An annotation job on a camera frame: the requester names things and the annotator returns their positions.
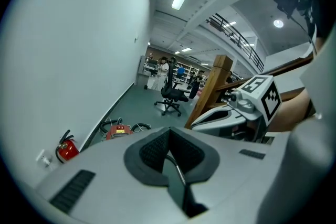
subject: red fire extinguisher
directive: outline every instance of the red fire extinguisher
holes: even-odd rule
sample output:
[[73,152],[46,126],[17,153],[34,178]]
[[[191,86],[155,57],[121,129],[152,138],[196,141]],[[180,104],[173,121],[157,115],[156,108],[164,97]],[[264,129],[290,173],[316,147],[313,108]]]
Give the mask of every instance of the red fire extinguisher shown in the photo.
[[70,133],[70,130],[67,130],[61,140],[58,143],[58,146],[55,150],[56,157],[61,163],[64,161],[68,161],[71,158],[75,157],[79,154],[78,149],[76,148],[75,144],[73,143],[73,135],[67,136]]

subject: floor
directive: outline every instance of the floor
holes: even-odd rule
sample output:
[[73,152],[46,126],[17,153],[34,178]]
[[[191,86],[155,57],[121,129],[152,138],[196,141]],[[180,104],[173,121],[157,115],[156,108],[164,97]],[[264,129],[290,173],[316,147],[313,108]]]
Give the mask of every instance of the floor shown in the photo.
[[[163,101],[160,91],[150,89],[153,85],[154,78],[150,78],[148,82],[148,89],[143,87],[132,86],[126,95],[120,100],[117,106],[113,109],[109,117],[116,120],[122,118],[122,123],[125,125],[135,125],[137,123],[145,123],[151,128],[162,126],[176,126],[183,127],[194,109],[198,96],[189,102],[178,102],[180,104],[179,110],[182,112],[180,117],[177,112],[170,108],[165,116],[161,115],[164,110],[163,104],[154,105],[155,101]],[[177,89],[186,89],[187,85],[178,85]],[[104,141],[104,136],[98,131],[90,145]]]

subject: office chair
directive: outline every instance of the office chair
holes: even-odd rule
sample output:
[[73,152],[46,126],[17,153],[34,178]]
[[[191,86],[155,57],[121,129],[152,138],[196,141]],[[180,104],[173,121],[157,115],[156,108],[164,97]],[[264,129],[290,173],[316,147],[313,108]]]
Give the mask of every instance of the office chair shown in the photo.
[[162,97],[165,99],[163,102],[155,102],[154,105],[159,104],[164,104],[165,107],[165,111],[163,111],[161,114],[164,116],[167,112],[167,110],[172,107],[173,109],[175,109],[178,114],[177,116],[181,116],[181,112],[178,109],[180,107],[179,104],[174,103],[177,101],[183,101],[183,102],[188,102],[188,97],[186,97],[184,95],[184,93],[186,92],[190,92],[190,91],[186,91],[186,90],[178,90],[178,89],[174,89],[173,88],[173,72],[174,72],[174,67],[176,65],[176,59],[174,57],[171,58],[170,62],[169,62],[169,70],[168,70],[168,76],[167,76],[167,82],[164,85],[164,87],[161,89],[161,95]]

